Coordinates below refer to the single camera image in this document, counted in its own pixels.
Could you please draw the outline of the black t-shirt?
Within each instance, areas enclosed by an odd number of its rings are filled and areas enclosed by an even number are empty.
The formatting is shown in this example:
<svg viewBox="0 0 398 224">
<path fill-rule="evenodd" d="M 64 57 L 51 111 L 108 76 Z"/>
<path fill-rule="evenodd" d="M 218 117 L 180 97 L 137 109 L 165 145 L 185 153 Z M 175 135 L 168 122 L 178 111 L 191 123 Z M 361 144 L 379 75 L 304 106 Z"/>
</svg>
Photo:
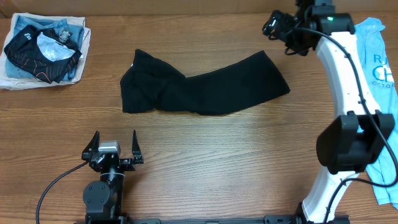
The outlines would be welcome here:
<svg viewBox="0 0 398 224">
<path fill-rule="evenodd" d="M 225 68 L 186 77 L 169 63 L 137 49 L 120 86 L 125 113 L 157 109 L 224 115 L 290 91 L 282 74 L 263 51 Z"/>
</svg>

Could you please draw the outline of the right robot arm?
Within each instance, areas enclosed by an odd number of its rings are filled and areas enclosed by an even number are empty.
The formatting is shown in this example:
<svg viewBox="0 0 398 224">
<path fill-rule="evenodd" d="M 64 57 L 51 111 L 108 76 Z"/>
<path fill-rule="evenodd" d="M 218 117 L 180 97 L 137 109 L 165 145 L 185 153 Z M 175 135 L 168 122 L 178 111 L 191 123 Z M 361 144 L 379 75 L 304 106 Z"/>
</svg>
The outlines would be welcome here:
<svg viewBox="0 0 398 224">
<path fill-rule="evenodd" d="M 349 185 L 374 163 L 394 129 L 393 115 L 383 113 L 360 64 L 352 17 L 338 13 L 331 1 L 297 1 L 293 15 L 278 10 L 264 24 L 263 34 L 284 42 L 287 55 L 314 50 L 325 68 L 334 121 L 318 136 L 317 178 L 293 215 L 267 215 L 266 223 L 348 223 L 335 210 Z"/>
</svg>

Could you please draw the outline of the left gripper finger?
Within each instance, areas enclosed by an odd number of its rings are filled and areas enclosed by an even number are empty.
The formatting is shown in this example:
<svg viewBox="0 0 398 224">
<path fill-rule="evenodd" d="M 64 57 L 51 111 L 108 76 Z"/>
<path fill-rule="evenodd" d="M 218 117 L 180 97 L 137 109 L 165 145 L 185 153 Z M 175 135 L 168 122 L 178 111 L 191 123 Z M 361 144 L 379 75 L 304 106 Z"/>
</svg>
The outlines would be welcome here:
<svg viewBox="0 0 398 224">
<path fill-rule="evenodd" d="M 83 153 L 96 152 L 99 148 L 100 132 L 96 131 L 88 145 L 84 148 Z"/>
<path fill-rule="evenodd" d="M 139 143 L 137 140 L 137 134 L 136 134 L 136 130 L 133 131 L 133 135 L 132 135 L 132 155 L 135 159 L 142 159 L 142 153 L 141 153 L 141 149 L 139 147 Z"/>
</svg>

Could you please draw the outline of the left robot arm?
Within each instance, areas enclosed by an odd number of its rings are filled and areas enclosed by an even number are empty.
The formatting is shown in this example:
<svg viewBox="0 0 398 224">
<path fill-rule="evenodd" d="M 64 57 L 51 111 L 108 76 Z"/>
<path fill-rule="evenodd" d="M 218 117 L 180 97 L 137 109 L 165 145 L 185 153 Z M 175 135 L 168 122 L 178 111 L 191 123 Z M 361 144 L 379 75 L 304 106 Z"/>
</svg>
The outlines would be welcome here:
<svg viewBox="0 0 398 224">
<path fill-rule="evenodd" d="M 136 164 L 144 162 L 137 141 L 132 134 L 132 157 L 121 158 L 119 142 L 100 142 L 100 133 L 95 132 L 81 158 L 95 172 L 100 180 L 89 183 L 83 191 L 86 205 L 85 223 L 131 223 L 131 218 L 122 211 L 125 173 L 134 171 Z"/>
</svg>

